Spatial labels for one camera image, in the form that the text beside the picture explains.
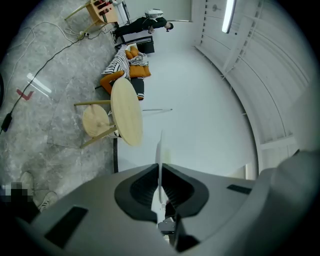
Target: round wooden table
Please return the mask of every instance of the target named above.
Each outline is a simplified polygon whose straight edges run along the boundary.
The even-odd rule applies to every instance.
[[[125,78],[115,81],[112,87],[111,111],[123,140],[131,146],[139,145],[143,134],[142,112],[137,93]]]
[[[109,122],[107,113],[102,107],[95,104],[111,104],[114,124],[107,124]],[[94,138],[83,144],[81,148],[115,130],[118,130],[122,139],[129,145],[138,146],[141,143],[143,135],[142,111],[136,91],[129,80],[119,78],[115,81],[111,91],[111,100],[87,101],[74,105],[91,105],[84,111],[82,122],[85,131],[90,136],[93,135]]]

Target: marble floor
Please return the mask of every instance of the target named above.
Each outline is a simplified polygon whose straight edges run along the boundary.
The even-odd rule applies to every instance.
[[[30,29],[41,22],[51,22],[62,30],[71,28],[83,31],[92,22],[86,9],[64,20],[85,0],[44,0],[25,19],[11,46],[20,44]],[[113,25],[108,24],[105,32]],[[90,37],[98,34],[93,28]],[[10,84],[8,80],[14,65],[33,39],[30,33],[26,41],[7,51],[0,65],[5,88],[5,102],[0,109],[0,122],[11,110],[30,76],[56,52],[68,46],[62,32],[54,25],[42,23],[34,29],[35,39],[25,56],[15,68]],[[76,35],[66,35],[76,41]],[[72,45],[62,51],[36,76],[25,92],[29,100],[22,98],[13,111],[13,120],[7,132],[0,135],[0,179],[2,184],[17,181],[25,171],[34,176],[34,201],[41,203],[44,195],[54,191],[61,198],[82,183],[99,175],[113,173],[113,141],[103,138],[80,149],[89,140],[82,126],[85,106],[74,107],[75,102],[109,99],[103,90],[94,90],[102,78],[101,72],[114,54],[110,33],[101,33],[80,45]]]

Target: bottle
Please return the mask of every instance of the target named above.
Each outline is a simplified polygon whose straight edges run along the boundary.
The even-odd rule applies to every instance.
[[[103,4],[100,4],[100,5],[98,6],[98,9],[100,10],[100,9],[102,9],[103,7],[106,7],[106,6],[107,6],[107,3],[104,2]]]
[[[109,12],[109,9],[104,9],[104,10],[100,11],[99,14],[100,15],[104,15],[104,14],[106,14],[108,12]]]
[[[106,0],[97,0],[97,1],[95,1],[93,4],[95,5],[95,6],[98,6],[98,5],[101,5],[102,3],[104,3]]]

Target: orange pillow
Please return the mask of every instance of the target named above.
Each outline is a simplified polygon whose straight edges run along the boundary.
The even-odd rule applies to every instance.
[[[146,72],[143,66],[130,66],[130,77],[131,78],[144,78]]]
[[[111,81],[117,80],[119,77],[122,77],[125,74],[123,70],[117,71],[112,74],[107,74],[100,80],[100,85],[111,95],[112,86],[110,84]]]
[[[150,77],[151,73],[149,71],[149,66],[144,66],[143,69],[144,69],[144,72],[145,72],[145,76],[146,77]]]
[[[131,59],[133,58],[131,52],[128,51],[128,50],[125,50],[125,55],[126,55],[126,57],[127,57],[128,60],[131,60]]]
[[[139,51],[138,51],[138,49],[136,47],[131,46],[130,50],[131,50],[131,54],[132,54],[133,57],[137,57],[138,56]]]

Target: fluorescent light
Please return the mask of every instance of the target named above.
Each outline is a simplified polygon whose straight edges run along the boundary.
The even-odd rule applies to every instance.
[[[226,0],[225,14],[222,25],[222,32],[229,33],[231,21],[235,12],[236,0]]]
[[[48,93],[52,93],[52,90],[50,90],[48,87],[46,87],[44,84],[42,84],[42,82],[40,82],[38,79],[36,79],[31,73],[27,74],[26,77],[29,78],[30,80],[33,79],[33,83],[36,83],[39,87],[41,87],[42,89],[44,89]]]

